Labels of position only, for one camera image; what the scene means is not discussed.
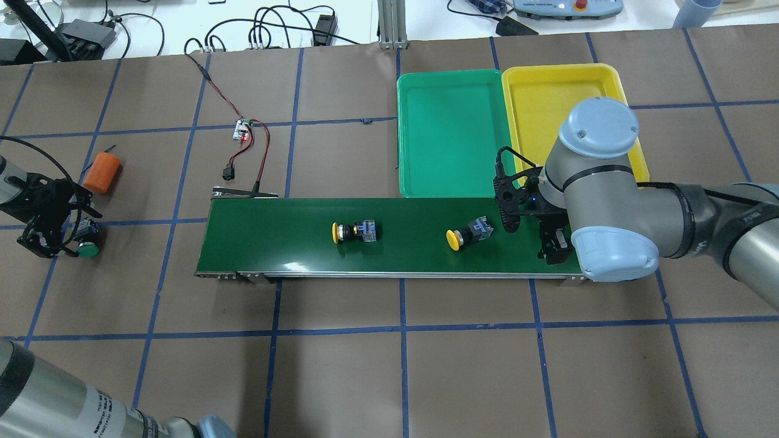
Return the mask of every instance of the blue cloth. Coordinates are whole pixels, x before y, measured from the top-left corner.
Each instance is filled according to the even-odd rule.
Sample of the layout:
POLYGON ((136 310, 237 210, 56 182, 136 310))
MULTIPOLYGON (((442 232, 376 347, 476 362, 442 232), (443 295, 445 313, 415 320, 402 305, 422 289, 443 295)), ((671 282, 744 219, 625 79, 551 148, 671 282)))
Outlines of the blue cloth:
POLYGON ((506 0, 468 0, 479 11, 485 14, 502 14, 506 12, 506 0))

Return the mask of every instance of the white floor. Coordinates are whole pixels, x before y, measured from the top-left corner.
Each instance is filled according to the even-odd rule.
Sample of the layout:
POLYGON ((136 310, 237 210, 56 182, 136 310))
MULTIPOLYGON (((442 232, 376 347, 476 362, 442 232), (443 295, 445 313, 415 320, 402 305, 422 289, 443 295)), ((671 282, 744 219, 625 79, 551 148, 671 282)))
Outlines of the white floor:
MULTIPOLYGON (((676 0, 623 0, 625 8, 616 17, 603 20, 579 19, 559 21, 554 19, 519 20, 537 30, 540 34, 564 34, 578 32, 603 32, 613 30, 665 29, 671 24, 679 11, 676 0)), ((741 0, 744 5, 767 4, 775 0, 741 0)), ((66 22, 73 19, 98 21, 103 17, 103 0, 62 0, 60 9, 52 0, 42 2, 49 16, 55 21, 66 22)), ((184 42, 190 37, 203 36, 216 23, 230 18, 253 17, 255 8, 284 4, 281 0, 227 0, 224 4, 210 5, 206 0, 151 0, 149 3, 133 0, 110 0, 109 7, 115 13, 141 12, 154 16, 165 26, 164 55, 182 53, 184 42)), ((357 41, 369 43, 377 41, 376 29, 378 13, 376 0, 293 0, 293 6, 299 9, 314 5, 331 5, 337 11, 338 34, 357 41)), ((465 0, 454 0, 454 9, 478 12, 465 0)), ((469 16, 458 16, 446 10, 446 0, 407 0, 407 32, 409 40, 442 40, 495 35, 495 21, 469 16)), ((320 9, 307 12, 315 23, 320 9)), ((281 11, 285 21, 293 26, 303 26, 304 20, 291 11, 281 11)), ((758 9, 715 16, 706 26, 728 26, 735 24, 779 23, 779 7, 758 9)), ((216 35, 224 40, 230 51, 248 48, 247 33, 251 23, 229 23, 221 26, 216 35)), ((158 25, 143 17, 128 18, 125 25, 132 37, 132 46, 128 57, 150 56, 157 52, 160 44, 158 25)), ((105 58, 118 58, 125 49, 126 36, 119 30, 117 40, 109 47, 105 58)), ((291 30, 293 47, 306 47, 311 44, 306 32, 291 30)), ((26 38, 24 29, 17 23, 0 23, 0 37, 26 38)), ((273 31, 274 45, 284 39, 279 29, 273 31)))

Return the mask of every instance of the black connector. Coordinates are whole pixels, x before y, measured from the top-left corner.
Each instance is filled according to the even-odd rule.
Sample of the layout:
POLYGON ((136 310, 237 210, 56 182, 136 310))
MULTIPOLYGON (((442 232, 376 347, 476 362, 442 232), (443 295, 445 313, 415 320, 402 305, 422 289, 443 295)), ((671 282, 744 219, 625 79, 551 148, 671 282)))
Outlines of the black connector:
POLYGON ((222 179, 224 181, 232 181, 235 179, 235 166, 228 164, 222 171, 222 179))
MULTIPOLYGON (((328 34, 336 33, 337 26, 338 26, 338 22, 336 20, 335 14, 331 16, 319 16, 319 19, 316 21, 316 29, 322 32, 327 32, 328 34)), ((332 35, 319 34, 316 32, 314 33, 313 41, 311 42, 312 46, 314 47, 329 46, 332 43, 333 43, 332 35)))
POLYGON ((505 16, 503 17, 502 20, 500 20, 498 26, 495 27, 495 33, 500 35, 501 37, 508 37, 508 36, 515 36, 515 35, 519 35, 519 36, 538 35, 538 32, 516 21, 510 16, 505 16))

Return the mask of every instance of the orange cylinder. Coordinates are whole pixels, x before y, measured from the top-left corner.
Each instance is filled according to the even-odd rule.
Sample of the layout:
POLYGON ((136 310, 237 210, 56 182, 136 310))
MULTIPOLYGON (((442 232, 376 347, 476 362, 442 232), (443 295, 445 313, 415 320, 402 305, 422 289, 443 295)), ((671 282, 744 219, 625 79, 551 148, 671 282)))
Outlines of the orange cylinder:
POLYGON ((121 164, 122 162, 116 155, 100 152, 95 158, 89 173, 86 174, 83 186, 93 193, 100 193, 101 195, 108 193, 121 164))

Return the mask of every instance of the green tray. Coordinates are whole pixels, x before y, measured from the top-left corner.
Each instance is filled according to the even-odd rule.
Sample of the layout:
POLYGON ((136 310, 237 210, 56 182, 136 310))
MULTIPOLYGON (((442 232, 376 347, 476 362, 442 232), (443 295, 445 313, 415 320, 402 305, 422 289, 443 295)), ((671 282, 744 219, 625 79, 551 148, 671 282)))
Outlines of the green tray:
POLYGON ((197 275, 233 277, 546 277, 581 272, 575 256, 549 266, 536 255, 538 222, 508 234, 495 201, 439 199, 236 199, 211 203, 197 275), (486 215, 492 237, 454 252, 446 230, 486 215), (334 221, 373 219, 377 242, 336 245, 334 221))
POLYGON ((494 197, 495 154, 511 146, 501 72, 408 73, 397 96, 403 196, 494 197))

